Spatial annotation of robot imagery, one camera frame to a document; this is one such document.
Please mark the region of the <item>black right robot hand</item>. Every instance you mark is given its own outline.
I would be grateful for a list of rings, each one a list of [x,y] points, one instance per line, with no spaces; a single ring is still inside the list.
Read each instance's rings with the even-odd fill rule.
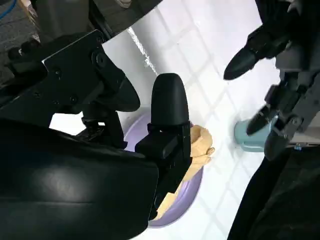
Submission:
[[[94,30],[12,60],[0,88],[0,237],[128,240],[145,231],[191,165],[183,82],[160,74],[147,136],[127,151],[119,112],[139,96]]]

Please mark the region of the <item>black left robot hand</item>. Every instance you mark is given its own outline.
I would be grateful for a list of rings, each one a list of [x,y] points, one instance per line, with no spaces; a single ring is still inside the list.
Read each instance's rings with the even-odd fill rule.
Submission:
[[[231,59],[224,70],[225,80],[234,80],[258,61],[281,53],[291,39],[287,25],[263,24],[247,38],[245,46]],[[275,159],[290,142],[320,143],[320,73],[319,71],[281,70],[280,83],[272,85],[265,96],[265,105],[251,118],[248,135],[261,130],[274,117],[277,121],[264,144],[264,155]]]

